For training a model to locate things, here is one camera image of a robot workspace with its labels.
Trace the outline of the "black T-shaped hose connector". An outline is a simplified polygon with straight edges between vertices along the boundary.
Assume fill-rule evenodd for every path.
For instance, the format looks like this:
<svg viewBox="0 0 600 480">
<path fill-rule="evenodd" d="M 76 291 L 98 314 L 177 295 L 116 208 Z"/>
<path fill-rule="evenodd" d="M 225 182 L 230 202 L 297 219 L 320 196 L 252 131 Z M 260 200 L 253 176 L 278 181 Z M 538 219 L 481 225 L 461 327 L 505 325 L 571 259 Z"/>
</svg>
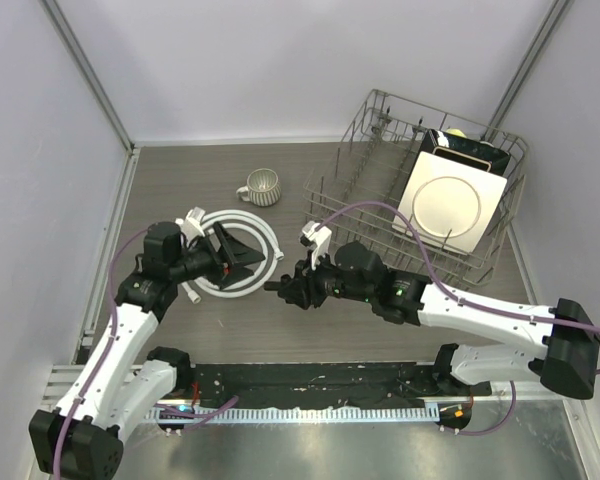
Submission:
<svg viewBox="0 0 600 480">
<path fill-rule="evenodd" d="M 291 287 L 292 280 L 286 278 L 282 278 L 279 281 L 266 281 L 263 285 L 263 289 L 265 291 L 274 292 L 281 298 L 285 297 L 291 292 Z"/>
</svg>

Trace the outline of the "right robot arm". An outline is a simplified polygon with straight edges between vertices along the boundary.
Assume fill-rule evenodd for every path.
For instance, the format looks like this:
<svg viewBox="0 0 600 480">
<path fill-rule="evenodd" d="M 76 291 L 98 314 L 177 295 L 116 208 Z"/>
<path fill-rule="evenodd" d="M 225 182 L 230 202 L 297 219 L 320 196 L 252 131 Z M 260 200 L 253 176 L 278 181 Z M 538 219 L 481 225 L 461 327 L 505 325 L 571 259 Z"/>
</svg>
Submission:
<svg viewBox="0 0 600 480">
<path fill-rule="evenodd" d="M 565 397 L 589 400 L 594 395 L 600 336 L 573 300 L 526 305 L 438 285 L 428 276 L 386 266 L 358 241 L 333 256 L 298 261 L 292 275 L 268 281 L 265 288 L 303 310 L 318 308 L 329 297 L 346 299 L 369 304 L 389 323 L 488 339 L 483 347 L 451 343 L 440 348 L 431 380 L 445 395 L 465 385 L 533 379 Z"/>
</svg>

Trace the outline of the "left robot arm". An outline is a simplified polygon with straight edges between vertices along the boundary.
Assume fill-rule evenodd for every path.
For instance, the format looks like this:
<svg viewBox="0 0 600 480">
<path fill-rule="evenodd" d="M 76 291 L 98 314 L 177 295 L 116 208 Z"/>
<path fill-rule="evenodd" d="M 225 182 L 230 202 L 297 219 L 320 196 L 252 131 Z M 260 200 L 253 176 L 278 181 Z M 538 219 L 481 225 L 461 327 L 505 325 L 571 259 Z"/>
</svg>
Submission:
<svg viewBox="0 0 600 480">
<path fill-rule="evenodd" d="M 190 357 L 166 348 L 138 374 L 131 367 L 184 282 L 205 278 L 226 288 L 252 276 L 265 255 L 216 222 L 214 241 L 187 244 L 180 224 L 158 222 L 140 232 L 143 250 L 132 273 L 109 287 L 110 320 L 93 354 L 51 411 L 38 410 L 29 434 L 41 471 L 55 479 L 111 479 L 125 445 L 166 395 L 185 397 L 193 385 Z"/>
</svg>

